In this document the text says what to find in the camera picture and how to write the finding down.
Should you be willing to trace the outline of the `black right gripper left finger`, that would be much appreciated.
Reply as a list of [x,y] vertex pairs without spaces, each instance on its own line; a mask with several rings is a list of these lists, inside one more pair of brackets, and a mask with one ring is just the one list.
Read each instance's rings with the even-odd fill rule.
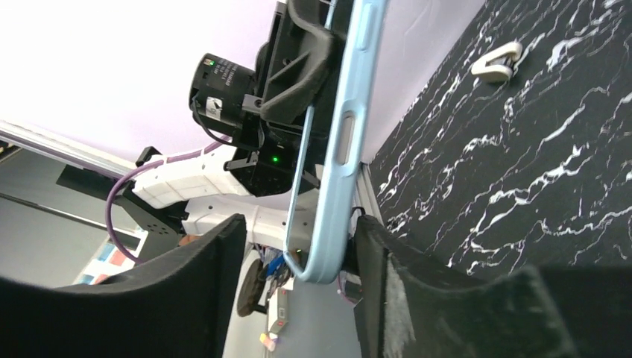
[[235,214],[96,285],[1,280],[3,357],[221,357],[247,235]]

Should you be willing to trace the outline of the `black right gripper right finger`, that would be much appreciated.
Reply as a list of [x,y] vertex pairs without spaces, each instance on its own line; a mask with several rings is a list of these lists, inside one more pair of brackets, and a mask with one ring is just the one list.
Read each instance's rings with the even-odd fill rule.
[[525,267],[483,281],[431,257],[403,265],[378,219],[358,218],[363,357],[629,357],[631,269]]

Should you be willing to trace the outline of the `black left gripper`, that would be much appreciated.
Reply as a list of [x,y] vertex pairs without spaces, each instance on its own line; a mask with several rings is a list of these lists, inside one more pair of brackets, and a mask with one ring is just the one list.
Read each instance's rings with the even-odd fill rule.
[[292,188],[303,115],[337,71],[345,39],[345,1],[287,1],[276,6],[253,69],[201,58],[189,108],[207,134],[234,147],[224,170],[248,194]]

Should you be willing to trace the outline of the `light blue phone case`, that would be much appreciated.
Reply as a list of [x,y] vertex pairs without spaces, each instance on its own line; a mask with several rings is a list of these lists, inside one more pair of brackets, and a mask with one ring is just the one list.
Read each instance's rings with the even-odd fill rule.
[[341,58],[331,129],[320,185],[301,192],[302,173],[314,139],[315,109],[309,106],[285,221],[283,256],[294,276],[331,283],[341,270],[370,112],[376,61],[387,1],[355,1]]

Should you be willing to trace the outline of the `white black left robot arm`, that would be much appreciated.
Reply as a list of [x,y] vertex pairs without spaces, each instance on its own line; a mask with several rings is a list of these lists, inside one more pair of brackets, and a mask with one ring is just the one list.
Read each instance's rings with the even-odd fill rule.
[[234,213],[251,239],[308,249],[332,132],[352,1],[287,1],[253,68],[206,53],[188,105],[213,143],[167,156],[146,148],[118,202],[150,233],[202,235]]

